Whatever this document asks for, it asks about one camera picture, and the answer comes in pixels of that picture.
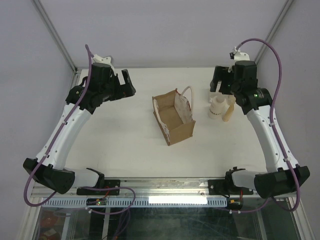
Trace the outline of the white cream jar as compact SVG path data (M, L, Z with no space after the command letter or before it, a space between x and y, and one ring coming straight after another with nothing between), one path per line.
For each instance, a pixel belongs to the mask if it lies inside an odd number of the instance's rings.
M208 116L211 119L217 119L221 117L226 104L227 101L223 95L214 96L211 100L211 104L208 110Z

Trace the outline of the clear square bottle dark cap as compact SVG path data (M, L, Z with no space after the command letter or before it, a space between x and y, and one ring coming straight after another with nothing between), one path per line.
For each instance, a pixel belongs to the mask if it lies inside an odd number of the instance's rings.
M211 91L209 89L208 91L208 102L212 103L212 100L214 99L214 97L217 97L218 95L220 95L221 93L219 91Z

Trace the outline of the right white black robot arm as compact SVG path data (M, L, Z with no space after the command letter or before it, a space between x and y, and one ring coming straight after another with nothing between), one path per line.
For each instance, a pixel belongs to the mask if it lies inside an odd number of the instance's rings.
M310 171L292 155L277 123L272 97L267 89L258 87L256 63L240 60L232 67L216 66L210 88L235 97L253 126L266 165L265 173L230 169L225 173L225 191L234 194L241 188L251 189L263 199L297 193L310 177Z

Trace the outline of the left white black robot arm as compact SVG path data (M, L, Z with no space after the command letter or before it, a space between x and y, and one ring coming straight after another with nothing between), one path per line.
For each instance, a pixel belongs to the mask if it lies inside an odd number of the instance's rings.
M59 194L82 187L96 195L103 192L103 173L92 168L68 169L66 160L80 130L96 108L104 102L132 97L136 93L126 69L121 71L124 84L108 64L95 62L90 69L90 75L69 91L61 119L43 149L34 159L26 158L23 163L35 182Z

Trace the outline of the beige sachet packet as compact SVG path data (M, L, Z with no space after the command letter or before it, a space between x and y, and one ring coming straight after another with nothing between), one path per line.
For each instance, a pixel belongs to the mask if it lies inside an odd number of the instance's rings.
M230 95L228 99L226 100L226 103L228 104L228 109L226 110L225 114L222 117L222 120L224 122L228 122L233 115L234 109L235 109L235 103L236 98L233 95Z

